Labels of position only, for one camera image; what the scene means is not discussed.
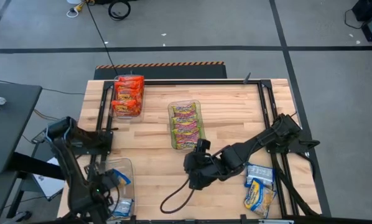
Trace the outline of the black desk stand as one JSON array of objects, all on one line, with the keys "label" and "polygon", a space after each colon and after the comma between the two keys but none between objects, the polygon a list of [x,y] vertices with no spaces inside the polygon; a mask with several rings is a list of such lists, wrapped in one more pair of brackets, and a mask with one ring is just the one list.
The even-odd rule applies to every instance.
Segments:
[{"label": "black desk stand", "polygon": [[43,177],[51,177],[53,179],[65,180],[62,171],[58,165],[50,164],[45,161],[38,160],[34,157],[27,156],[18,152],[14,152],[6,167],[7,171],[14,171],[17,179],[21,179],[19,188],[14,196],[12,204],[9,206],[9,211],[6,218],[14,218],[17,209],[21,203],[24,190],[23,185],[26,183],[32,174],[41,175]]}]

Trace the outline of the black aluminium table frame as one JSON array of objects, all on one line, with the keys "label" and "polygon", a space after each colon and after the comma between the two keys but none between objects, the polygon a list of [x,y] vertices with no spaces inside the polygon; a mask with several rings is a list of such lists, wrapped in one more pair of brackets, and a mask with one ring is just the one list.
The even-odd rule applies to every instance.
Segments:
[{"label": "black aluminium table frame", "polygon": [[171,146],[168,105],[198,100],[210,153],[246,141],[272,123],[270,102],[277,112],[294,115],[295,102],[286,79],[272,79],[273,95],[256,80],[147,80],[142,115],[130,120],[103,116],[113,129],[109,160],[128,158],[133,165],[137,221],[237,220],[258,216],[244,206],[243,174],[190,190],[184,172],[184,151]]}]

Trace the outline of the white paper sheet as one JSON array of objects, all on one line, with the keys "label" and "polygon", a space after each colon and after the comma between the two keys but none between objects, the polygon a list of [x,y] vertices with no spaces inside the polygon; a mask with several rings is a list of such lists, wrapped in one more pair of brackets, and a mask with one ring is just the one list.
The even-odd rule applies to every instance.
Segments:
[{"label": "white paper sheet", "polygon": [[33,178],[47,198],[57,195],[64,187],[64,180],[33,174]]}]

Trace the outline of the black yellow-striped floor mat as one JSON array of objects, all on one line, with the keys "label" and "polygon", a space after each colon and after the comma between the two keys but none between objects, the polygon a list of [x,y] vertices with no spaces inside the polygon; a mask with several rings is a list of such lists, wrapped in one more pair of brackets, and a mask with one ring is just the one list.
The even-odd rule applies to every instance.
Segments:
[{"label": "black yellow-striped floor mat", "polygon": [[112,80],[118,75],[142,75],[145,79],[226,79],[224,62],[166,62],[99,65],[94,80]]}]

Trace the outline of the dark grey desk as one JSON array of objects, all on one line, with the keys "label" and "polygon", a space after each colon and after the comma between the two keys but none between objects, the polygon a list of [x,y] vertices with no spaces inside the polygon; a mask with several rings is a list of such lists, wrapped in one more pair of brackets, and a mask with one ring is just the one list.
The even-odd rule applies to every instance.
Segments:
[{"label": "dark grey desk", "polygon": [[41,86],[0,83],[0,173],[6,170],[42,91]]}]

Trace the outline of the white metal bracket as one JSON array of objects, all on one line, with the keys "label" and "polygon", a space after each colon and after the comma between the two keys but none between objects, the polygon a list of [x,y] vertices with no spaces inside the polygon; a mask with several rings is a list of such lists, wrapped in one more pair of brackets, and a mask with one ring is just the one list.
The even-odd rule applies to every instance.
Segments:
[{"label": "white metal bracket", "polygon": [[294,221],[284,219],[259,219],[258,224],[294,224]]}]

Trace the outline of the clear plastic bin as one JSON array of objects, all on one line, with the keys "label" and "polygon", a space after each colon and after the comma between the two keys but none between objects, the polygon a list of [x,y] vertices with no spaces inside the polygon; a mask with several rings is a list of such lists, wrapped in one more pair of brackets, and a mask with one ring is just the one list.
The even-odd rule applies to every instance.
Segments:
[{"label": "clear plastic bin", "polygon": [[[111,100],[111,102],[112,101],[114,101],[114,100],[117,100],[116,99],[116,90],[117,89],[115,89],[115,87],[114,87],[114,83],[115,82],[118,82],[118,77],[119,76],[121,76],[121,75],[118,75],[117,77],[115,77],[115,79],[114,79],[114,81],[113,81],[113,96],[112,96],[112,100]],[[141,100],[140,101],[138,101],[138,102],[140,102],[141,103],[141,106],[142,106],[142,108],[141,108],[141,113],[140,113],[140,115],[142,115],[142,109],[143,109],[143,104],[144,104],[144,88],[142,88],[143,89],[143,94],[142,94],[142,98],[141,98]],[[139,117],[139,116],[116,116],[114,113],[113,113],[113,109],[112,109],[112,107],[111,107],[111,102],[110,102],[110,111],[109,111],[109,113],[110,113],[110,115],[113,117],[113,118],[116,118],[116,119],[121,119],[121,120],[130,120],[130,119],[133,119],[133,118],[137,118],[137,117]]]},{"label": "clear plastic bin", "polygon": [[[121,198],[133,199],[134,203],[133,203],[133,208],[132,208],[132,212],[131,212],[131,216],[133,216],[134,215],[134,206],[135,206],[135,193],[134,193],[133,165],[132,165],[131,160],[128,159],[128,158],[122,158],[122,159],[107,161],[105,163],[105,168],[106,168],[107,171],[111,171],[112,169],[119,170],[120,172],[124,173],[126,176],[128,176],[131,179],[132,183],[130,185],[127,185],[125,187],[120,188],[119,192],[116,191],[116,190],[112,190],[110,192],[110,196],[113,199],[113,204],[118,202]],[[109,221],[120,221],[120,220],[128,219],[130,217],[115,218],[115,217],[110,216]]]},{"label": "clear plastic bin", "polygon": [[173,122],[172,122],[172,118],[175,117],[174,116],[173,109],[172,109],[172,106],[188,105],[190,103],[196,103],[196,106],[197,106],[197,110],[196,110],[196,115],[197,115],[197,118],[198,118],[198,126],[197,126],[197,128],[200,129],[200,136],[199,136],[198,139],[205,139],[205,130],[204,130],[204,123],[203,123],[203,118],[202,118],[202,112],[201,112],[200,102],[198,100],[186,100],[186,101],[175,101],[175,102],[171,102],[168,105],[169,128],[170,128],[170,135],[171,135],[171,145],[172,145],[172,148],[175,149],[175,150],[177,150],[175,148],[175,143],[177,142],[177,140],[175,139],[175,136],[172,133],[172,131],[174,129],[176,129],[176,128],[174,128],[174,125],[173,125]]}]

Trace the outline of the blue Maruchan ramen pack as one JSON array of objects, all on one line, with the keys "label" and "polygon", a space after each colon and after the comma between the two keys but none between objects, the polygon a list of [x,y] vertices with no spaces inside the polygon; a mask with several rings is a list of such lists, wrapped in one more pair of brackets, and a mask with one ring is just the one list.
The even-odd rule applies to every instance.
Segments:
[{"label": "blue Maruchan ramen pack", "polygon": [[118,202],[114,203],[110,210],[112,217],[127,218],[131,216],[134,200],[130,198],[121,198]]},{"label": "blue Maruchan ramen pack", "polygon": [[249,163],[246,166],[246,180],[244,186],[250,187],[253,179],[258,179],[266,187],[273,189],[274,178],[275,174],[272,168]]},{"label": "blue Maruchan ramen pack", "polygon": [[253,178],[244,200],[244,206],[260,217],[267,218],[276,194],[275,190],[266,187],[259,179]]},{"label": "blue Maruchan ramen pack", "polygon": [[120,189],[132,183],[131,179],[128,176],[126,176],[124,173],[120,172],[119,170],[112,169],[111,171],[113,173],[111,175],[111,183],[115,187]]}]

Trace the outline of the orange Maruchan ramen pack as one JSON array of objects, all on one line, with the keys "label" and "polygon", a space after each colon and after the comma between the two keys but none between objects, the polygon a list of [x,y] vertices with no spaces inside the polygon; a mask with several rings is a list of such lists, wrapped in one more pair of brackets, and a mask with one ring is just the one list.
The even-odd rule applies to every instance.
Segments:
[{"label": "orange Maruchan ramen pack", "polygon": [[144,82],[144,77],[141,75],[121,75],[118,77],[119,82]]},{"label": "orange Maruchan ramen pack", "polygon": [[144,83],[141,81],[125,81],[125,82],[115,82],[115,89],[138,89],[144,88]]},{"label": "orange Maruchan ramen pack", "polygon": [[111,107],[116,116],[139,116],[142,108],[137,100],[114,100]]},{"label": "orange Maruchan ramen pack", "polygon": [[116,90],[116,99],[119,101],[136,100],[140,101],[142,98],[143,89],[137,88],[118,88]]}]

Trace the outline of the lime chili shrimp ramen pack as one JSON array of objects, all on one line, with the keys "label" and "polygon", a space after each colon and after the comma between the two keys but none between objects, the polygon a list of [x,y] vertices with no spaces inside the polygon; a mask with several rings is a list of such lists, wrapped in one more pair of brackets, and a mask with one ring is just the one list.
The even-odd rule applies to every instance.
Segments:
[{"label": "lime chili shrimp ramen pack", "polygon": [[200,136],[200,129],[199,128],[177,128],[172,131],[177,141],[184,140],[184,139],[198,139]]},{"label": "lime chili shrimp ramen pack", "polygon": [[197,106],[196,103],[190,103],[188,105],[172,106],[175,117],[192,116],[196,114]]},{"label": "lime chili shrimp ramen pack", "polygon": [[197,145],[197,142],[195,139],[182,139],[175,143],[175,148],[177,150],[193,149]]},{"label": "lime chili shrimp ramen pack", "polygon": [[196,128],[198,126],[197,115],[173,117],[174,128]]}]

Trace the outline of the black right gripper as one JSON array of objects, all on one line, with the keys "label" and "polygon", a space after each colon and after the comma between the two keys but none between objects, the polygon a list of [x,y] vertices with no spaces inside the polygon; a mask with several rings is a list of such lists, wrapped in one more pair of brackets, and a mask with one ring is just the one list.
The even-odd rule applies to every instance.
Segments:
[{"label": "black right gripper", "polygon": [[188,175],[189,188],[202,190],[218,178],[217,168],[212,162],[211,155],[206,153],[210,149],[210,141],[198,139],[197,151],[190,152],[184,159],[184,171]]}]

